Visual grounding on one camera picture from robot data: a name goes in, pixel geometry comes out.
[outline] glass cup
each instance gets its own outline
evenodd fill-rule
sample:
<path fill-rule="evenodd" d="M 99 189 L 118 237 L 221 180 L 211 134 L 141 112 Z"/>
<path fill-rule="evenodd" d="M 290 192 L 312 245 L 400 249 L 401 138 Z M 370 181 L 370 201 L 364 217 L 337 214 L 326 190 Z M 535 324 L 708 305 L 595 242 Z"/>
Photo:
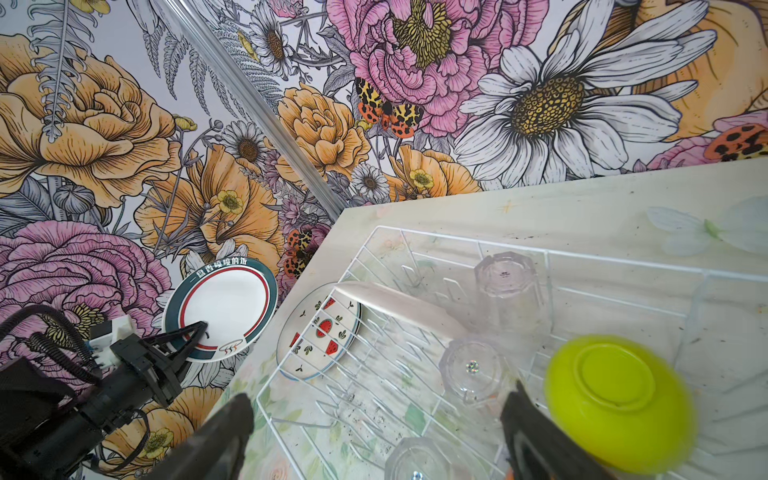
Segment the glass cup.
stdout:
<path fill-rule="evenodd" d="M 490 409 L 496 421 L 507 394 L 518 380 L 514 364 L 496 341 L 485 336 L 466 336 L 448 344 L 439 363 L 445 390 L 470 407 Z"/>
<path fill-rule="evenodd" d="M 479 460 L 446 440 L 403 439 L 387 458 L 385 480 L 488 480 Z"/>
<path fill-rule="evenodd" d="M 515 252 L 486 257 L 475 267 L 477 333 L 496 336 L 521 366 L 550 333 L 533 260 Z"/>
<path fill-rule="evenodd" d="M 539 323 L 541 293 L 533 260 L 515 252 L 486 257 L 475 267 L 478 308 L 491 329 L 528 331 Z"/>

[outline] wall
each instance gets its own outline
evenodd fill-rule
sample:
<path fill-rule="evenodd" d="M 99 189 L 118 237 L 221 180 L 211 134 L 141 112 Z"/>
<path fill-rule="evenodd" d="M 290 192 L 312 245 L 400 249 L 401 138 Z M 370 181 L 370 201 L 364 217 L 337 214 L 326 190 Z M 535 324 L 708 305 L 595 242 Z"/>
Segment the wall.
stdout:
<path fill-rule="evenodd" d="M 768 151 L 764 0 L 198 3 L 355 205 Z"/>
<path fill-rule="evenodd" d="M 277 174 L 279 154 L 152 5 L 130 2 L 134 16 L 122 1 L 0 2 L 0 319 L 43 303 L 84 337 L 125 313 L 154 335 L 181 280 L 234 254 L 267 265 L 287 295 L 331 223 Z M 54 323 L 32 317 L 0 340 L 0 365 L 27 356 L 82 391 L 29 347 L 33 332 L 73 356 Z M 138 478 L 188 438 L 246 354 L 193 364 L 169 409 L 148 403 L 147 446 L 110 476 Z M 143 434 L 136 420 L 110 435 L 100 468 Z"/>
<path fill-rule="evenodd" d="M 739 160 L 768 141 L 764 0 L 196 2 L 350 205 Z M 63 77 L 46 67 L 62 4 L 2 5 L 0 318 L 43 302 L 83 333 L 130 313 L 152 334 L 184 275 L 246 249 L 284 296 L 330 222 L 160 3 L 71 0 Z M 66 347 L 37 319 L 0 362 L 29 356 L 83 388 L 26 346 L 33 331 Z M 111 476 L 185 440 L 242 357 L 196 366 L 170 409 L 148 404 L 149 446 Z M 102 468 L 143 428 L 111 435 Z"/>

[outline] moth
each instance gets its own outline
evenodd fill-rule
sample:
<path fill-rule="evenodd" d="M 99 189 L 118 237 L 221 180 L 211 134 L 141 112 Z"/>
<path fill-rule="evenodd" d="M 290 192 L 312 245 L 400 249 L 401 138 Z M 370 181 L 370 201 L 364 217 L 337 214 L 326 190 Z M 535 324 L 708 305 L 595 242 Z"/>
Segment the moth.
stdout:
<path fill-rule="evenodd" d="M 768 155 L 768 128 L 746 124 L 730 128 L 712 140 L 704 157 L 717 161 L 734 161 Z"/>
<path fill-rule="evenodd" d="M 358 110 L 362 119 L 370 124 L 381 121 L 382 130 L 392 130 L 396 137 L 410 138 L 419 127 L 424 109 L 418 105 L 392 105 L 364 78 L 355 80 L 357 94 L 360 96 Z"/>

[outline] white plate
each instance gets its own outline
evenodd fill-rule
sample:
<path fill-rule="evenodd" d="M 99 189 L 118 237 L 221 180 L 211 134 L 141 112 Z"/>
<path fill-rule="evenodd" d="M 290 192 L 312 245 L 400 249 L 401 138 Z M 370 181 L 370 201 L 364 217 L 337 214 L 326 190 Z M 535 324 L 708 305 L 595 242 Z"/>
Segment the white plate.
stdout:
<path fill-rule="evenodd" d="M 272 271 L 258 260 L 230 257 L 190 274 L 170 298 L 163 331 L 208 322 L 205 337 L 189 356 L 191 362 L 217 362 L 250 345 L 269 322 L 277 301 Z M 183 339 L 172 343 L 177 349 Z"/>
<path fill-rule="evenodd" d="M 283 364 L 285 377 L 292 379 L 287 372 L 299 379 L 312 379 L 328 369 L 333 364 L 332 360 L 349 348 L 353 338 L 351 333 L 356 333 L 359 326 L 355 316 L 360 317 L 360 304 L 341 293 L 334 293 L 334 298 L 323 307 L 327 315 L 321 313 L 317 319 L 317 325 L 326 333 L 310 327 L 306 331 L 309 342 L 299 338 L 299 334 L 315 316 L 334 285 L 336 284 L 326 283 L 317 287 L 305 296 L 288 316 L 277 340 L 277 362 L 282 361 L 291 349 L 294 349 L 297 355 L 291 355 Z"/>

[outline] yellow bowl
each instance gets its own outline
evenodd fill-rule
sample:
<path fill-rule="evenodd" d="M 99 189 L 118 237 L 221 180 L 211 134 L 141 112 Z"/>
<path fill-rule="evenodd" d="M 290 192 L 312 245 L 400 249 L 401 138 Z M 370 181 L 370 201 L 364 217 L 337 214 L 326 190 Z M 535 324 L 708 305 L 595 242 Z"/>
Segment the yellow bowl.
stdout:
<path fill-rule="evenodd" d="M 683 380 L 649 349 L 618 336 L 582 336 L 552 357 L 545 395 L 554 422 L 605 465 L 653 475 L 675 468 L 696 439 Z"/>

